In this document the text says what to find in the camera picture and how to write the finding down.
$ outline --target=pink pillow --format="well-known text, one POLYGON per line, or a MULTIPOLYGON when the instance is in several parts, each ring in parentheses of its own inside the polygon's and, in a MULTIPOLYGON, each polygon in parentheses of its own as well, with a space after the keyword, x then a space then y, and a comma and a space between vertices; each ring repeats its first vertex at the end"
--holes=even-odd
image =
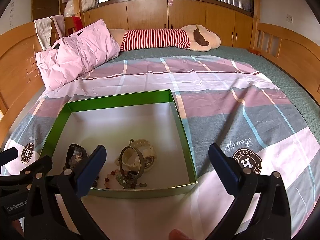
POLYGON ((45 88, 55 90, 117 57, 119 51, 118 43, 100 19, 36 53, 36 61, 45 88))

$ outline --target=wooden cabinet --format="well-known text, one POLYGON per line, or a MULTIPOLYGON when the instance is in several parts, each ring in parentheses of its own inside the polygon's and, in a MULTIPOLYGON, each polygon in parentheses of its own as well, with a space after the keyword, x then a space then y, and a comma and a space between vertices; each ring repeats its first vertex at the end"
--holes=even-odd
POLYGON ((129 30, 164 29, 168 27, 168 1, 127 1, 127 16, 129 30))
POLYGON ((207 3, 206 28, 216 33, 221 45, 248 49, 253 18, 229 8, 207 3))
POLYGON ((220 37, 221 45, 232 46, 235 21, 236 11, 207 3, 205 27, 220 37))
POLYGON ((236 12, 235 35, 233 46, 248 49, 251 42, 253 18, 243 13, 236 12))
POLYGON ((169 28, 199 24, 205 26, 205 2, 193 0, 168 0, 169 28))
POLYGON ((32 20, 59 14, 58 0, 32 0, 32 20))
POLYGON ((89 18, 90 23, 103 19, 108 29, 128 29, 126 2, 113 3, 89 10, 89 18))

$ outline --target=white wall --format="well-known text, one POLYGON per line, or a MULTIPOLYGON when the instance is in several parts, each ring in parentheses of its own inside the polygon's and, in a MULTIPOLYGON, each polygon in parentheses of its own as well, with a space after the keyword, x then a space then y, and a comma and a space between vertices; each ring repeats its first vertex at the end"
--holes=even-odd
POLYGON ((320 24, 305 0, 260 0, 260 22, 297 32, 320 46, 320 24), (293 23, 286 21, 287 14, 293 23))
POLYGON ((31 0, 11 0, 0 18, 0 35, 31 22, 31 0))

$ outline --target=plush dog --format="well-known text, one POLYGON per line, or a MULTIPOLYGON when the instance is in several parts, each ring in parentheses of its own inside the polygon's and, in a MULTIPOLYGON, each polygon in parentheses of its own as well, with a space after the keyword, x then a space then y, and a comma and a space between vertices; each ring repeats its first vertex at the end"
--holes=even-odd
POLYGON ((109 30, 121 51, 133 49, 177 47, 194 51, 209 51, 220 46, 218 35, 201 25, 188 25, 181 29, 109 30))

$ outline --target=wooden headboard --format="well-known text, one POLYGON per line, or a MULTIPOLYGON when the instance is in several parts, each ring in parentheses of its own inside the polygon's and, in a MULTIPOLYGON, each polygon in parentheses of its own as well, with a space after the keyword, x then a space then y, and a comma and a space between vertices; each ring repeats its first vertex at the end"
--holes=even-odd
POLYGON ((260 23, 255 49, 300 83, 320 104, 320 46, 289 29, 260 23))
MULTIPOLYGON (((72 18, 65 18, 66 34, 73 33, 72 18)), ((59 39, 52 22, 51 45, 59 39)), ((28 101, 43 86, 35 54, 41 51, 33 22, 0 35, 0 144, 28 101)))

